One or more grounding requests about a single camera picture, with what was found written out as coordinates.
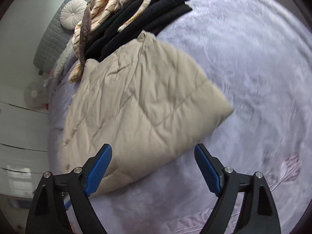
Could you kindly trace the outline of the beige quilted puffer jacket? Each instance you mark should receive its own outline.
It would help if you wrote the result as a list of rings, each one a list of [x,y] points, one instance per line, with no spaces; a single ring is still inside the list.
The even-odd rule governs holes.
[[[192,57],[145,31],[87,68],[68,108],[60,159],[69,172],[109,144],[112,160],[98,194],[180,157],[233,112]]]

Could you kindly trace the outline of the round white tufted cushion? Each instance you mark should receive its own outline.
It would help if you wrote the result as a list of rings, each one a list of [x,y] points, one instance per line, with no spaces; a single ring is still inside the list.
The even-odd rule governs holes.
[[[74,30],[82,20],[87,7],[85,0],[70,0],[60,12],[60,23],[67,30]]]

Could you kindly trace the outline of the white desk fan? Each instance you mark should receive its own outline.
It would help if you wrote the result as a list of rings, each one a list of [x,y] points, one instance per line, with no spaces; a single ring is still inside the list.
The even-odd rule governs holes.
[[[28,108],[38,109],[48,103],[49,94],[45,87],[45,81],[32,82],[24,90],[24,101]]]

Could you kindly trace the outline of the black folded garment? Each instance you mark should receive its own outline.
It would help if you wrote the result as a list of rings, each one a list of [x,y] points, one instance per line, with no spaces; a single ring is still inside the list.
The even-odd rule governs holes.
[[[86,43],[85,59],[102,61],[122,45],[137,38],[144,30],[158,35],[168,24],[191,11],[188,0],[151,0],[150,5],[125,29],[118,29],[129,20],[143,0],[130,0],[111,15]]]

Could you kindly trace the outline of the lavender embossed bed blanket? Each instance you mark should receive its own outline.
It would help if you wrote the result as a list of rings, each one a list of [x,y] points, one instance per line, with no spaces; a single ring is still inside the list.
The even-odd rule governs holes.
[[[157,38],[193,57],[234,112],[204,144],[238,172],[260,171],[283,233],[311,201],[311,32],[274,0],[190,0]],[[91,203],[109,233],[199,233],[216,197],[194,152]]]

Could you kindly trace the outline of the grey quilted headboard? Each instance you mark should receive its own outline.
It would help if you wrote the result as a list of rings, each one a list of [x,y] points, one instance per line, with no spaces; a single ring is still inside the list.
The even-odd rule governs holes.
[[[38,68],[39,75],[50,73],[73,34],[73,30],[67,30],[60,22],[60,12],[69,1],[64,0],[58,8],[38,45],[33,64]]]

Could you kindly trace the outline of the brown knit scarf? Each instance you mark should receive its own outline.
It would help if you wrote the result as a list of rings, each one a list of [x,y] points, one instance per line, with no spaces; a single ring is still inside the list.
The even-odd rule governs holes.
[[[79,61],[84,68],[86,60],[85,60],[85,46],[88,41],[88,36],[91,29],[91,10],[90,3],[87,4],[87,7],[84,11],[82,17],[82,24],[80,27],[80,38],[79,38]]]

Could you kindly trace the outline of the white drawer cabinet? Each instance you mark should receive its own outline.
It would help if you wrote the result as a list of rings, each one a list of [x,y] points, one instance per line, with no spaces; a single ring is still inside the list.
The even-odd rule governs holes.
[[[32,198],[43,173],[49,170],[49,116],[31,109],[23,91],[1,85],[1,194]]]

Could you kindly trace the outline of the cream striped knit garment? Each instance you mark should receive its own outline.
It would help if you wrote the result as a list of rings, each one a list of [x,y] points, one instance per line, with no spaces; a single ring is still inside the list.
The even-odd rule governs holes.
[[[91,29],[89,37],[97,30],[108,17],[117,10],[121,9],[124,4],[130,0],[90,0],[90,10],[91,10]],[[152,0],[143,0],[135,14],[123,23],[119,28],[118,32],[124,30],[130,23],[132,23],[139,15],[141,15],[144,10],[150,5]],[[72,44],[74,47],[74,52],[76,57],[79,59],[79,38],[80,38],[80,27],[82,21],[80,21],[74,29],[74,35],[72,37]],[[74,70],[69,76],[69,83],[78,82],[83,75],[84,68],[82,68],[80,61],[76,64]]]

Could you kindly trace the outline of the white fluffy pillow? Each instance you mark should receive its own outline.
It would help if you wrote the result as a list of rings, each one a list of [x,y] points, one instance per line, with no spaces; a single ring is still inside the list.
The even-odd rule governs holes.
[[[69,60],[70,57],[72,57],[74,55],[74,47],[72,44],[72,41],[70,40],[65,49],[63,50],[63,52],[60,54],[59,59],[56,62],[56,67],[54,69],[54,73],[53,73],[53,77],[54,79],[58,79],[60,78],[60,76],[63,73],[64,67],[66,62]]]

